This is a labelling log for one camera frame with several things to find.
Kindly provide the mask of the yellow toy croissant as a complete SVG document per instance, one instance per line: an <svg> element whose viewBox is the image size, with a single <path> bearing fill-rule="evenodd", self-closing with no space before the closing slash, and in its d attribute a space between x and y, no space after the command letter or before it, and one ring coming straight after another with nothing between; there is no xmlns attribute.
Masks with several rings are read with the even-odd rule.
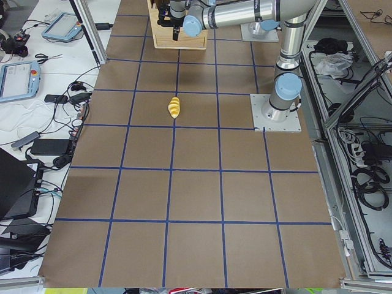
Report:
<svg viewBox="0 0 392 294"><path fill-rule="evenodd" d="M181 111L180 99L178 97L172 97L168 103L168 112L173 119L176 119Z"/></svg>

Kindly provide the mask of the lower blue teach pendant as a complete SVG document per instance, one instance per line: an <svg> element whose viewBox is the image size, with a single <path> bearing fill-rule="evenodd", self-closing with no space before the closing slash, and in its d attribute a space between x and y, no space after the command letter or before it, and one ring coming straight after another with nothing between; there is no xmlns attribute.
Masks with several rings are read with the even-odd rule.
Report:
<svg viewBox="0 0 392 294"><path fill-rule="evenodd" d="M40 84L37 61L16 62L1 67L1 103L34 97Z"/></svg>

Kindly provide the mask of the wooden drawer cabinet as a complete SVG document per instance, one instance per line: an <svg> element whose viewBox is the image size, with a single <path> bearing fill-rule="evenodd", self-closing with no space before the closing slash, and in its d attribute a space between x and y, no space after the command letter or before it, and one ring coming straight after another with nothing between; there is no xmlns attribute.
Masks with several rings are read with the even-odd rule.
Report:
<svg viewBox="0 0 392 294"><path fill-rule="evenodd" d="M179 1L147 1L155 48L205 50L207 31L196 37L188 36L183 29L186 10L176 12L170 4L179 7Z"/></svg>

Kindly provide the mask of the white crumpled cloth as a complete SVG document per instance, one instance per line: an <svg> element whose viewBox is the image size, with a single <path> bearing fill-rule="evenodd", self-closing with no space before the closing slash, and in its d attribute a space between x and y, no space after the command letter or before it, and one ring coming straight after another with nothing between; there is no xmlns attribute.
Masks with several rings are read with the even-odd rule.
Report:
<svg viewBox="0 0 392 294"><path fill-rule="evenodd" d="M316 65L315 71L319 75L329 75L333 79L343 78L348 73L348 68L353 64L353 56L343 53L326 55Z"/></svg>

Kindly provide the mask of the white power strip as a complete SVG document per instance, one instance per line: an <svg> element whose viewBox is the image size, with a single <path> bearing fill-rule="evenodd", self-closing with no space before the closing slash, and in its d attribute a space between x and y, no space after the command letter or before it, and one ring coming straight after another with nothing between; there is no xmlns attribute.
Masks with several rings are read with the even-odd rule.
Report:
<svg viewBox="0 0 392 294"><path fill-rule="evenodd" d="M367 165L364 163L365 152L363 151L361 145L359 143L352 143L350 148L355 165L357 167L367 167Z"/></svg>

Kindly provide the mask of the upper blue teach pendant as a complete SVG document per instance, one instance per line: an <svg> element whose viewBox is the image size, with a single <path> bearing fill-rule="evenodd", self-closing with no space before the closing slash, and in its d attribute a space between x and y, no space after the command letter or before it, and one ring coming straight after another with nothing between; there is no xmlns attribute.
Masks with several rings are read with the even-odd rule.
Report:
<svg viewBox="0 0 392 294"><path fill-rule="evenodd" d="M82 32L81 25L75 14L62 12L41 33L47 40L71 42Z"/></svg>

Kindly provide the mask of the black electronics gadget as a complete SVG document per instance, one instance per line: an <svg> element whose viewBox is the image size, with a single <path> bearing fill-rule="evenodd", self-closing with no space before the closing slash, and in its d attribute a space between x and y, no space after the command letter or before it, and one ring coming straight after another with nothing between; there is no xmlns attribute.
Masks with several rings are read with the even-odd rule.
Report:
<svg viewBox="0 0 392 294"><path fill-rule="evenodd" d="M28 55L28 48L26 46L30 35L26 34L24 30L17 32L13 37L10 37L8 33L1 30L1 49L6 54L18 55L19 57L25 58Z"/></svg>

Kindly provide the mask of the grey usb hub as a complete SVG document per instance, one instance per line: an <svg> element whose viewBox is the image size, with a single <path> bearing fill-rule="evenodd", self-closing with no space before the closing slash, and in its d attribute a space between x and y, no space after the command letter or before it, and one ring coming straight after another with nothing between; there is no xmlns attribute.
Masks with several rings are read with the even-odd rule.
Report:
<svg viewBox="0 0 392 294"><path fill-rule="evenodd" d="M40 138L40 134L37 131L34 131L34 132L30 133L29 135L26 135L25 137L23 137L23 138L17 140L16 142L12 143L11 147L13 149L21 149L25 145L28 145L28 144L32 143L37 138Z"/></svg>

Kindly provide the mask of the black smartphone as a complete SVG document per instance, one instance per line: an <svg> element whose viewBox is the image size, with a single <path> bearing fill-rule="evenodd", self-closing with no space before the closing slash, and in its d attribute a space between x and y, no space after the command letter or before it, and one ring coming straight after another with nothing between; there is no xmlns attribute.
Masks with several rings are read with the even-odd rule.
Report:
<svg viewBox="0 0 392 294"><path fill-rule="evenodd" d="M69 98L66 95L47 94L44 98L44 102L54 103L54 104L65 104L68 101L68 99Z"/></svg>

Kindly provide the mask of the black scissors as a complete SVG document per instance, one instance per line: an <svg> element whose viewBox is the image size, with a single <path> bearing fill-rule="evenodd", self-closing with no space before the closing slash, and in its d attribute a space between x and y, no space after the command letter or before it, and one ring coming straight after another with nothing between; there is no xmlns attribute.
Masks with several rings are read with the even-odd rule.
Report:
<svg viewBox="0 0 392 294"><path fill-rule="evenodd" d="M38 53L34 57L36 58L38 64L44 64L45 62L47 62L47 61L49 61L51 59L62 58L62 54L54 55L54 56L48 56L48 55L45 55L43 53Z"/></svg>

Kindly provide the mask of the black cloth bundle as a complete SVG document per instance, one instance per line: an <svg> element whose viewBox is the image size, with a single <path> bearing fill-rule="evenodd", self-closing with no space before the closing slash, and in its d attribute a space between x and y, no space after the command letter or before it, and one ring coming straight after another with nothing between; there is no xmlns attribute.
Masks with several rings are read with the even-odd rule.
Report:
<svg viewBox="0 0 392 294"><path fill-rule="evenodd" d="M326 55L333 55L336 53L347 53L348 43L345 40L337 40L334 38L323 38L314 45L316 52L321 52Z"/></svg>

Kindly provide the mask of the blue teach pendant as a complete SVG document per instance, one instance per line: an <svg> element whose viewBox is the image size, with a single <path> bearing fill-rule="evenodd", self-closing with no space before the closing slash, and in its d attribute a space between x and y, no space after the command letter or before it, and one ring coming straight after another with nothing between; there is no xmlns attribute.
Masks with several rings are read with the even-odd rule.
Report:
<svg viewBox="0 0 392 294"><path fill-rule="evenodd" d="M82 32L81 25L75 14L62 12L41 33L47 40L71 42Z"/></svg>
<svg viewBox="0 0 392 294"><path fill-rule="evenodd" d="M40 84L37 61L16 62L1 67L1 103L34 97Z"/></svg>

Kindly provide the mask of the black power brick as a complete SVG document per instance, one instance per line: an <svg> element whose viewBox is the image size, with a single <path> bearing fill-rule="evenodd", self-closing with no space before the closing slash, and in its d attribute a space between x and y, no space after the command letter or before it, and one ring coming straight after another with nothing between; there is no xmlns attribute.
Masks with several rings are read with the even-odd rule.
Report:
<svg viewBox="0 0 392 294"><path fill-rule="evenodd" d="M67 152L70 140L68 139L36 139L31 147L31 153L37 156L63 155Z"/></svg>

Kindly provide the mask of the black laptop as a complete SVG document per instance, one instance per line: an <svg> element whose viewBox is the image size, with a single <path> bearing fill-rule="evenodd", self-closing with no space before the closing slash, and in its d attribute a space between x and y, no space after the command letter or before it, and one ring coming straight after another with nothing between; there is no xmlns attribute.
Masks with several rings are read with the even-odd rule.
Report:
<svg viewBox="0 0 392 294"><path fill-rule="evenodd" d="M43 162L18 160L1 150L1 220L23 219L35 215Z"/></svg>

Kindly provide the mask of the aluminium frame post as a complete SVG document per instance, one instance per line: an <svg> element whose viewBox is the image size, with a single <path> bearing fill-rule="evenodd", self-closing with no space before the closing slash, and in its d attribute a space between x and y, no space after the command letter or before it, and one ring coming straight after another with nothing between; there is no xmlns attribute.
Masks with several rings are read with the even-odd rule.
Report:
<svg viewBox="0 0 392 294"><path fill-rule="evenodd" d="M70 5L76 15L79 24L84 32L87 43L91 49L91 53L98 67L105 64L107 61L107 54L92 14L85 0L69 0Z"/></svg>

